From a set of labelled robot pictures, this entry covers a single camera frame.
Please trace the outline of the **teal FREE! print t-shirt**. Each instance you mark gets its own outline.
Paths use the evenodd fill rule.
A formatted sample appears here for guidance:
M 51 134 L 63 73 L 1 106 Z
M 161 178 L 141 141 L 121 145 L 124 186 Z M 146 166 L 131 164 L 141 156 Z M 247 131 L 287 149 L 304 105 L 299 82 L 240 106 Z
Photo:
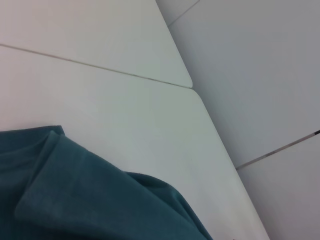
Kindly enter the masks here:
M 0 240 L 213 240 L 183 196 L 59 125 L 0 131 Z

